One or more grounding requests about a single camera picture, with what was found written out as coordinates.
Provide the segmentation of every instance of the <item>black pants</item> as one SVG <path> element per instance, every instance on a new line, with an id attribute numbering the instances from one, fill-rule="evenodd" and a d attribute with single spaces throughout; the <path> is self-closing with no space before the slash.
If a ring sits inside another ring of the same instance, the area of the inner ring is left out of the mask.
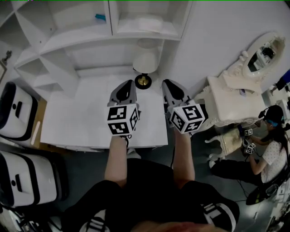
<path id="1" fill-rule="evenodd" d="M 261 174 L 254 175 L 250 162 L 222 160 L 211 169 L 212 174 L 226 179 L 238 179 L 254 185 L 261 185 Z"/>

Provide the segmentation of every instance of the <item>black shirt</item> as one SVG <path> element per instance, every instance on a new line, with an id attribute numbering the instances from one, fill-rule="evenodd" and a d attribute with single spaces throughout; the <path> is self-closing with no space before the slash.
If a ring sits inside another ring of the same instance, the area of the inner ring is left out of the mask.
<path id="1" fill-rule="evenodd" d="M 97 183 L 66 210 L 64 232 L 126 232 L 142 221 L 214 223 L 234 230 L 238 205 L 211 185 L 190 181 L 177 189 L 170 167 L 141 159 L 127 162 L 126 187 L 111 181 Z"/>

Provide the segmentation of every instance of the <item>white vanity table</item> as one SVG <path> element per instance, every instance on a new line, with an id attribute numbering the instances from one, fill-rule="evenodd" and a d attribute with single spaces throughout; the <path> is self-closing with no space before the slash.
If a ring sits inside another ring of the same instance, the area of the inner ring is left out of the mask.
<path id="1" fill-rule="evenodd" d="M 199 132 L 213 125 L 221 127 L 242 123 L 249 126 L 259 120 L 259 113 L 266 108 L 260 84 L 278 63 L 284 47 L 284 38 L 273 32 L 266 33 L 243 51 L 239 59 L 219 77 L 208 77 L 209 85 L 194 98 L 196 103 L 205 104 L 208 113 L 208 119 Z M 261 56 L 268 58 L 263 67 Z"/>
<path id="2" fill-rule="evenodd" d="M 78 75 L 80 81 L 74 98 L 61 91 L 50 96 L 41 142 L 81 151 L 109 148 L 111 132 L 106 117 L 110 94 L 122 82 L 134 79 L 136 73 L 132 67 L 109 67 L 81 70 Z M 152 85 L 149 89 L 136 89 L 141 115 L 128 147 L 168 144 L 160 82 L 156 73 L 150 76 Z"/>

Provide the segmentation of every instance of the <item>white box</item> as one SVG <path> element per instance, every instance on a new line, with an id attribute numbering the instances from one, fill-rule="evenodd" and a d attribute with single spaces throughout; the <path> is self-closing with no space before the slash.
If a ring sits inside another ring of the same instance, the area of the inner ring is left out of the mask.
<path id="1" fill-rule="evenodd" d="M 136 104 L 108 107 L 107 124 L 113 136 L 131 135 L 139 120 Z"/>
<path id="2" fill-rule="evenodd" d="M 204 120 L 205 117 L 199 104 L 175 107 L 170 118 L 182 134 L 197 131 Z"/>

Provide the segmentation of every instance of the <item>gray floor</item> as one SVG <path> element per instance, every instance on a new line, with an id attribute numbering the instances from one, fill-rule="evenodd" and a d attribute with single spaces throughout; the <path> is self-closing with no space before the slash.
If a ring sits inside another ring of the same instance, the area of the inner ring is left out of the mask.
<path id="1" fill-rule="evenodd" d="M 246 197 L 236 180 L 222 179 L 210 174 L 207 164 L 207 157 L 212 152 L 220 150 L 219 142 L 215 141 L 211 144 L 204 143 L 205 139 L 209 139 L 217 134 L 214 128 L 207 131 L 197 133 L 192 139 L 193 162 L 196 172 L 196 180 L 208 183 L 214 186 L 224 197 L 239 201 Z M 266 134 L 265 128 L 257 128 L 254 130 L 255 135 L 263 136 Z M 141 157 L 145 160 L 151 160 L 170 166 L 173 151 L 172 130 L 168 130 L 168 146 L 160 147 L 152 151 L 139 151 Z M 258 153 L 262 154 L 264 148 L 258 147 Z M 69 197 L 63 202 L 55 203 L 55 206 L 64 211 L 67 207 L 75 204 L 94 184 L 103 180 L 107 152 L 103 153 L 83 153 L 77 152 L 63 156 L 66 162 L 69 178 Z M 227 159 L 244 160 L 240 150 L 227 156 Z M 251 192 L 255 186 L 242 182 L 244 189 Z M 269 222 L 269 216 L 273 208 L 273 202 L 270 200 L 262 203 L 246 206 L 244 201 L 238 202 L 240 206 L 240 219 L 236 227 L 236 232 L 264 232 Z"/>

